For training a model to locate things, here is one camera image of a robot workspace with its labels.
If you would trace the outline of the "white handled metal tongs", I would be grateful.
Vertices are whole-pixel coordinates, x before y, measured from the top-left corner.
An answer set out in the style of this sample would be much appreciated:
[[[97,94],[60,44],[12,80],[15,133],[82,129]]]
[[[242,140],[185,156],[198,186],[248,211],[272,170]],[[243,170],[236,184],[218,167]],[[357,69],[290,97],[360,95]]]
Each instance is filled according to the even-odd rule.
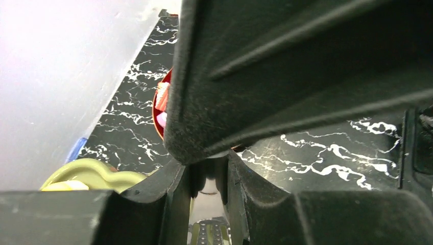
[[[198,184],[190,202],[187,244],[232,244],[227,210],[215,179],[204,177]]]

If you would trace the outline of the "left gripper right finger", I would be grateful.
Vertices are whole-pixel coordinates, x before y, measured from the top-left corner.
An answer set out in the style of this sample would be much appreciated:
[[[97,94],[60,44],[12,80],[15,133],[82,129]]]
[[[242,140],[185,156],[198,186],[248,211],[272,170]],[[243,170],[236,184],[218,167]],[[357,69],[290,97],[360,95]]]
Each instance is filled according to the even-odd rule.
[[[233,244],[432,244],[432,212],[392,191],[289,193],[228,156]]]

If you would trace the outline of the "green three-tier dessert stand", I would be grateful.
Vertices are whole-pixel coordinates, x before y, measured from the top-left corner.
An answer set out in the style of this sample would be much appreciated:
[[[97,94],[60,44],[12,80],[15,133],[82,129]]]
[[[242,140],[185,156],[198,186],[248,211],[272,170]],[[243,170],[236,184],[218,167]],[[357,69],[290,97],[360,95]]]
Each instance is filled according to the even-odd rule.
[[[138,184],[146,175],[134,171],[117,171],[113,166],[91,158],[72,161],[56,170],[41,186],[78,180],[89,187],[89,190],[109,189],[121,193]]]

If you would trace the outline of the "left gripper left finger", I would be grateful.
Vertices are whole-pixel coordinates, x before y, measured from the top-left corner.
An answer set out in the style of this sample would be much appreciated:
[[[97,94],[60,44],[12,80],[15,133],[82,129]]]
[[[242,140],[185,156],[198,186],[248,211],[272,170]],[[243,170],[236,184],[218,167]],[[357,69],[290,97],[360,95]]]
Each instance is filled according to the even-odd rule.
[[[171,160],[123,193],[1,193],[1,244],[184,244],[188,169]]]

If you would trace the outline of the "yellow frosted donut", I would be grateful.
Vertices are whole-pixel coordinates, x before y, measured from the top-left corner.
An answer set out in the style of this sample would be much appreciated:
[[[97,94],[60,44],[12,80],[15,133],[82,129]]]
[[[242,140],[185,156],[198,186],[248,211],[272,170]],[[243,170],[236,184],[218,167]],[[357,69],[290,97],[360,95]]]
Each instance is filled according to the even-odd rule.
[[[68,180],[57,183],[52,183],[41,188],[41,191],[73,191],[73,190],[89,190],[89,187],[78,180]]]

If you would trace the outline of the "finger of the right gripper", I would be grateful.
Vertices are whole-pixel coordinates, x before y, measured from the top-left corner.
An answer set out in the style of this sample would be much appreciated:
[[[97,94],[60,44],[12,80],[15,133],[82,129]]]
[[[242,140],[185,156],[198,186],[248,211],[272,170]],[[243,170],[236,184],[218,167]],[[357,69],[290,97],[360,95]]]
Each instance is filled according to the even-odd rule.
[[[183,1],[163,143],[182,164],[432,102],[432,1]]]

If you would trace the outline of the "pink swirl roll cake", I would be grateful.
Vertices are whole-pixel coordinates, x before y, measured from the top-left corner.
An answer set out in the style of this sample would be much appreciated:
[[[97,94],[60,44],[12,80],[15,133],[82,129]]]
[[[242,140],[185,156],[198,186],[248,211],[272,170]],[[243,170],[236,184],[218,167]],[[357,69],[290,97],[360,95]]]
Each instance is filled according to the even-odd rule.
[[[166,120],[167,120],[167,113],[166,112],[161,112],[156,116],[156,121],[162,128],[165,128]]]

